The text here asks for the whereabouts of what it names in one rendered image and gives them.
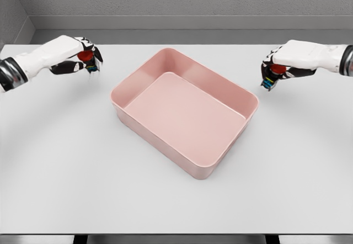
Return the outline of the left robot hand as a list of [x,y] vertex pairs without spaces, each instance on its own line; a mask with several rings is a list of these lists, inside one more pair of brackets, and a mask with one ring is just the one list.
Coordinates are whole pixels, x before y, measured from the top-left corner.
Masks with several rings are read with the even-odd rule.
[[98,47],[85,37],[61,35],[43,44],[40,50],[43,50],[46,56],[45,67],[55,75],[86,70],[85,64],[77,57],[77,54],[82,51],[93,51],[99,67],[103,63]]

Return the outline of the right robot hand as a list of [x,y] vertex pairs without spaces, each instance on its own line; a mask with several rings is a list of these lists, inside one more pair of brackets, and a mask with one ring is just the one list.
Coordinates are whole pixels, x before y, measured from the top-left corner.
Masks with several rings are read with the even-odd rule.
[[286,66],[287,71],[279,80],[312,76],[319,68],[320,55],[326,48],[323,44],[290,40],[271,50],[261,66],[270,64]]

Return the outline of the red button industrial switch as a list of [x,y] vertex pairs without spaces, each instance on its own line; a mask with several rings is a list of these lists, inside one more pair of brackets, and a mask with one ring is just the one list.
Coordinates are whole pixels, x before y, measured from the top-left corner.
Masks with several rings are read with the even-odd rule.
[[277,84],[280,77],[287,71],[287,67],[278,64],[262,65],[261,74],[263,86],[268,91],[271,91]]
[[89,73],[100,71],[99,64],[97,63],[93,51],[82,51],[77,54],[77,57],[85,64],[85,69]]

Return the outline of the pink rectangular basket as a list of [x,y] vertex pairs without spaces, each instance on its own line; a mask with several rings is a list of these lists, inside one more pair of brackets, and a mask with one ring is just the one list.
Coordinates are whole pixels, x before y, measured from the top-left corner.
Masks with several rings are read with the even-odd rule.
[[110,93],[122,123],[206,179],[256,112],[255,94],[176,49],[159,50]]

